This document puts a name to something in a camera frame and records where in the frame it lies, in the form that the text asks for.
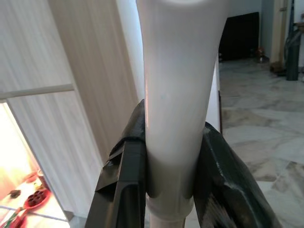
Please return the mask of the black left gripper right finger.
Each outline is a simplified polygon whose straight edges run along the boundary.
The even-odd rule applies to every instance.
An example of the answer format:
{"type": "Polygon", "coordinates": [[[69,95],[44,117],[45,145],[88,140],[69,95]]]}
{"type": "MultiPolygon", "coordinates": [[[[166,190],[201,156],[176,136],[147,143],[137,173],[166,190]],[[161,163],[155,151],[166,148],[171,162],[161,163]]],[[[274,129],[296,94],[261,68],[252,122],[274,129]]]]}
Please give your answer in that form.
{"type": "Polygon", "coordinates": [[[223,135],[206,123],[193,189],[202,228],[280,228],[245,163],[223,135]]]}

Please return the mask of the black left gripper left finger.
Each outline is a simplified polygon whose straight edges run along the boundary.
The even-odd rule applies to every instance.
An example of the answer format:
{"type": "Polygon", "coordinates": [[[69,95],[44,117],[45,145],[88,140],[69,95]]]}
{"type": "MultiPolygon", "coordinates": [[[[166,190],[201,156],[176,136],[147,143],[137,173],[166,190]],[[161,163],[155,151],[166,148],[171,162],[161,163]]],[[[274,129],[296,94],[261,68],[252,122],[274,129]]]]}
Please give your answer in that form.
{"type": "Polygon", "coordinates": [[[101,170],[86,220],[88,228],[143,228],[147,156],[145,109],[133,110],[101,170]]]}

